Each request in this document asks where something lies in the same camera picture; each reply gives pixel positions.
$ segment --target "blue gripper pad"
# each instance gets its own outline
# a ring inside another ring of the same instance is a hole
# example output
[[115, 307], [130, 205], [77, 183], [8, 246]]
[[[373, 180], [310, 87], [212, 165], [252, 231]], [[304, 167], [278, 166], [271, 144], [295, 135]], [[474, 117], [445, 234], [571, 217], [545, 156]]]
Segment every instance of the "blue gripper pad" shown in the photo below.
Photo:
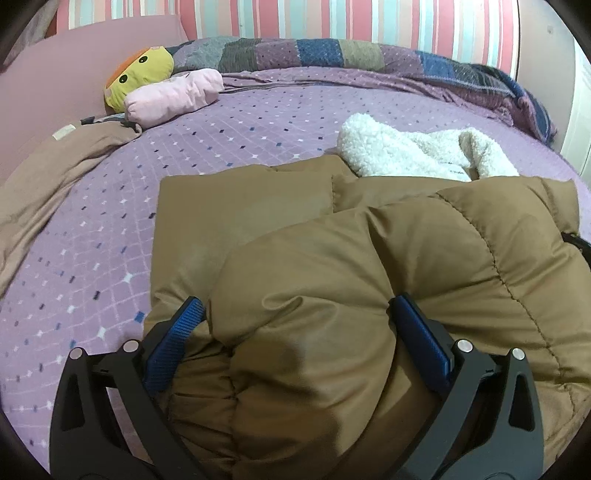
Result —
[[427, 388], [441, 395], [447, 394], [453, 370], [450, 348], [437, 339], [430, 329], [430, 321], [406, 295], [398, 295], [390, 301], [390, 315]]
[[175, 314], [176, 321], [145, 363], [144, 388], [150, 396], [162, 392], [172, 382], [178, 364], [184, 356], [184, 344], [193, 329], [205, 319], [205, 307], [201, 300], [193, 299], [182, 312]]

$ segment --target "white radiator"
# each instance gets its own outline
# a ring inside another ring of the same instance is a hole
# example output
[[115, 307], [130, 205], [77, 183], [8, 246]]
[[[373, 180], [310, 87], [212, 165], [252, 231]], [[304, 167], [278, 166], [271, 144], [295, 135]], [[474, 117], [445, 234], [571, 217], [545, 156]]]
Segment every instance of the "white radiator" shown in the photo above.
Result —
[[575, 77], [573, 108], [560, 153], [591, 186], [591, 64], [573, 38]]

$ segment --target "white fleece blanket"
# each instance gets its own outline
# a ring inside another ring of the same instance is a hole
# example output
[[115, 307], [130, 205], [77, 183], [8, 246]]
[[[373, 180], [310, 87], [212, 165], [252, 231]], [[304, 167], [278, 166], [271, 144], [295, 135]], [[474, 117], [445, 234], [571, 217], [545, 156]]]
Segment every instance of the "white fleece blanket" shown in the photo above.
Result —
[[337, 149], [360, 177], [437, 177], [471, 181], [516, 177], [516, 168], [492, 138], [475, 128], [430, 134], [400, 132], [365, 113], [352, 115], [339, 132]]

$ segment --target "purple bedsheet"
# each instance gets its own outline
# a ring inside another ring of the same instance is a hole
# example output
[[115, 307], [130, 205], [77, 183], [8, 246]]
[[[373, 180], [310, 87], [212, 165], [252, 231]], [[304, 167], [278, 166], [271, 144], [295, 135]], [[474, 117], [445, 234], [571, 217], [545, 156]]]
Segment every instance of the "purple bedsheet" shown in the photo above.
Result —
[[[369, 112], [403, 131], [475, 127], [496, 139], [523, 175], [575, 179], [582, 234], [591, 237], [591, 194], [573, 169], [542, 143], [499, 121], [432, 98], [350, 86], [222, 95], [204, 110], [145, 132], [81, 179], [35, 240], [2, 301], [2, 406], [43, 465], [70, 348], [99, 353], [141, 337], [150, 309], [160, 180], [316, 157], [335, 147], [340, 125], [355, 112]], [[129, 421], [122, 424], [137, 449]]]

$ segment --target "metal rivet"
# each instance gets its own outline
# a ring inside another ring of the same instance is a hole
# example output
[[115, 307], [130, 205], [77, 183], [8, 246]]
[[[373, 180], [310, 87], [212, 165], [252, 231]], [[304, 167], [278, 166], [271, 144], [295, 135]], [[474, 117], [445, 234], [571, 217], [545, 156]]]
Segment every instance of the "metal rivet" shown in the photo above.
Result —
[[464, 353], [470, 353], [474, 349], [474, 345], [468, 340], [459, 340], [457, 342], [457, 348]]
[[84, 350], [82, 348], [80, 348], [79, 346], [77, 346], [76, 348], [73, 348], [72, 351], [70, 352], [70, 358], [72, 360], [78, 360], [82, 354], [84, 353]]
[[137, 340], [128, 340], [123, 345], [123, 350], [127, 353], [135, 352], [139, 348], [139, 342]]
[[525, 352], [521, 348], [514, 348], [511, 353], [513, 353], [513, 356], [517, 360], [523, 360], [525, 358]]

